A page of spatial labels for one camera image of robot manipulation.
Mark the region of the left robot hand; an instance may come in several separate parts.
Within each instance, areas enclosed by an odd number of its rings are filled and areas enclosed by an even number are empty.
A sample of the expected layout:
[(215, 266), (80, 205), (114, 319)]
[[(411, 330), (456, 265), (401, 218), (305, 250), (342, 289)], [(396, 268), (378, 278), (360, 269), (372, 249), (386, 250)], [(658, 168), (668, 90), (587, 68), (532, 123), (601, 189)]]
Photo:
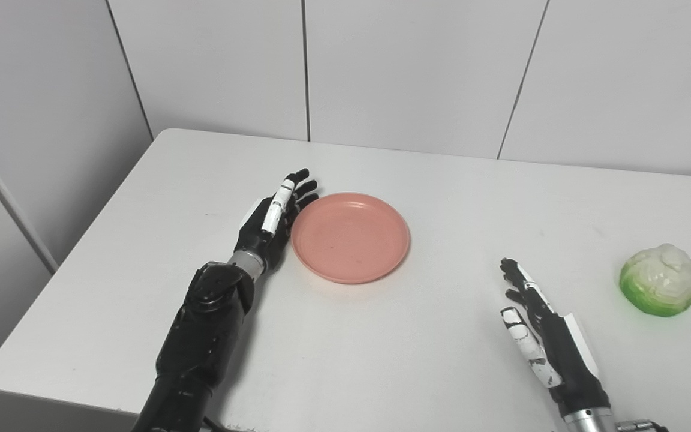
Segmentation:
[(318, 183), (309, 169), (286, 176), (277, 192), (262, 199), (239, 229), (234, 251), (257, 257), (263, 272), (273, 271), (290, 240), (294, 222), (305, 207), (319, 198)]

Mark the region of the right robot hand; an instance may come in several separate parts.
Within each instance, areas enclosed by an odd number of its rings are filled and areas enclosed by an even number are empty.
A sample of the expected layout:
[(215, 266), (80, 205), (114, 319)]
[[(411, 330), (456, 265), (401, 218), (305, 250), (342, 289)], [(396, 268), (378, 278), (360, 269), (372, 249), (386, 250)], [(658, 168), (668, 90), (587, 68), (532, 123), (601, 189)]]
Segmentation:
[(506, 297), (516, 307), (501, 310), (501, 319), (532, 372), (557, 405), (560, 416), (611, 409), (578, 322), (554, 311), (537, 283), (516, 260), (502, 258), (501, 271), (511, 284)]

